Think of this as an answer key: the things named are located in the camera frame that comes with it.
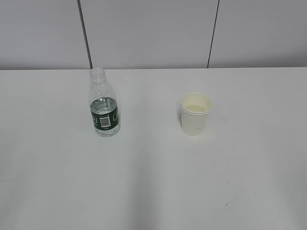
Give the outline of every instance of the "green bottle label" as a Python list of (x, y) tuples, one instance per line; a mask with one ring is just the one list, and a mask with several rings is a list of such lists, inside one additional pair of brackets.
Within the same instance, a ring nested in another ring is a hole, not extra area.
[(115, 128), (119, 123), (117, 107), (108, 114), (99, 115), (93, 112), (91, 113), (93, 117), (94, 126), (96, 129), (103, 131), (110, 130)]

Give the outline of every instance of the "table surface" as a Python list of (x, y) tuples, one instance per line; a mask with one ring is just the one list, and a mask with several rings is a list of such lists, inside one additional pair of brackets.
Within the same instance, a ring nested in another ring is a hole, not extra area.
[[(1, 230), (307, 229), (307, 69), (106, 70), (121, 129), (96, 135), (89, 70), (0, 71)], [(180, 97), (202, 92), (186, 136)]]

